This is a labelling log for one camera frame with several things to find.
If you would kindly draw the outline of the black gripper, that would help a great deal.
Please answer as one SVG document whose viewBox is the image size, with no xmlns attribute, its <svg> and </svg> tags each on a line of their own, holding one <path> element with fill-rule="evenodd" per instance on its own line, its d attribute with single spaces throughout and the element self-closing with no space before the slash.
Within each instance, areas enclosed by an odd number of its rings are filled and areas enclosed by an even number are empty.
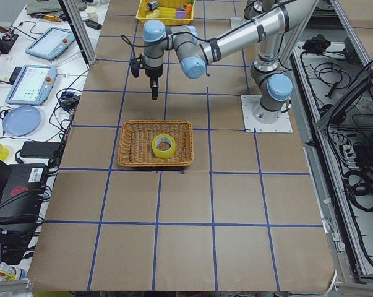
<svg viewBox="0 0 373 297">
<path fill-rule="evenodd" d="M 145 75 L 150 79 L 152 99 L 158 99 L 159 78 L 163 75 L 163 57 L 149 58 L 144 56 Z"/>
</svg>

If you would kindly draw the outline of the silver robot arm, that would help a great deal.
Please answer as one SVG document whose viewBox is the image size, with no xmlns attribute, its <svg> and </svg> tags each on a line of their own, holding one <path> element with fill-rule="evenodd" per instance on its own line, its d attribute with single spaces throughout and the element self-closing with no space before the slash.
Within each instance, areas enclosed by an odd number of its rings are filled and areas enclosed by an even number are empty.
<svg viewBox="0 0 373 297">
<path fill-rule="evenodd" d="M 250 20 L 264 12 L 263 0 L 247 0 L 244 8 L 244 19 Z"/>
<path fill-rule="evenodd" d="M 158 98 L 158 80 L 163 74 L 163 55 L 173 50 L 184 75 L 197 79 L 209 64 L 259 44 L 258 56 L 251 64 L 251 76 L 261 92 L 254 117 L 262 123 L 273 123 L 290 97 L 293 85 L 278 72 L 281 39 L 298 27 L 314 10 L 315 1 L 263 1 L 263 12 L 229 29 L 218 37 L 197 41 L 193 26 L 166 26 L 159 20 L 144 24 L 144 52 L 130 62 L 132 75 L 143 69 L 150 79 L 152 98 Z"/>
</svg>

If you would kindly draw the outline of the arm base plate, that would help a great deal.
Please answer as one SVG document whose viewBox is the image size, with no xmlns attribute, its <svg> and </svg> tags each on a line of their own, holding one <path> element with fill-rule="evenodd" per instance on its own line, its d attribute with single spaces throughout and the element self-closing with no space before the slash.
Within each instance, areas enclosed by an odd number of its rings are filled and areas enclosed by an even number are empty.
<svg viewBox="0 0 373 297">
<path fill-rule="evenodd" d="M 235 27 L 240 26 L 241 24 L 244 23 L 244 21 L 245 21 L 244 17 L 231 17 L 230 18 L 231 28 L 235 28 Z"/>
<path fill-rule="evenodd" d="M 260 105 L 260 95 L 241 95 L 244 130 L 259 133 L 292 133 L 287 106 L 280 111 L 267 111 Z"/>
</svg>

